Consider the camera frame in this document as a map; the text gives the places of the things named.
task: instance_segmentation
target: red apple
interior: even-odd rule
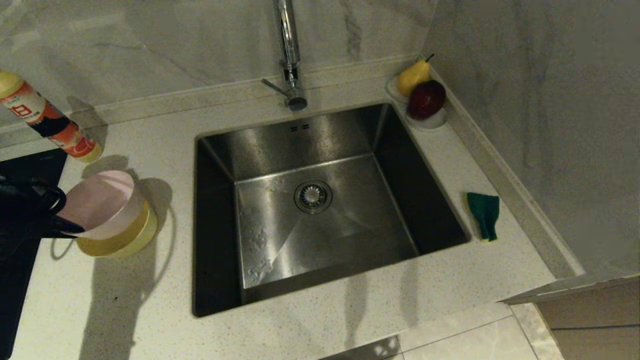
[[[442,109],[447,92],[441,83],[431,80],[413,89],[406,112],[416,120],[424,120]]]

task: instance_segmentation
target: marble wall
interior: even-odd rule
[[[440,1],[424,54],[587,274],[640,272],[640,3]]]
[[[436,3],[294,0],[303,76],[419,53]],[[277,75],[279,59],[271,0],[0,3],[0,68],[63,111]]]

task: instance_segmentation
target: chrome faucet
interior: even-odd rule
[[[307,100],[298,77],[300,53],[298,51],[298,36],[296,35],[293,4],[291,0],[273,0],[273,8],[276,12],[278,35],[282,48],[282,61],[280,61],[280,64],[284,71],[284,79],[287,82],[288,89],[282,90],[266,79],[262,79],[262,83],[284,95],[286,97],[285,105],[289,110],[303,111],[307,108]]]

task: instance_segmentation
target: sponge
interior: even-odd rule
[[[467,202],[480,225],[482,239],[496,240],[495,223],[500,213],[500,198],[497,196],[483,195],[481,193],[467,193]]]

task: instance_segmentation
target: sink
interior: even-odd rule
[[[196,316],[466,241],[389,104],[196,141]]]

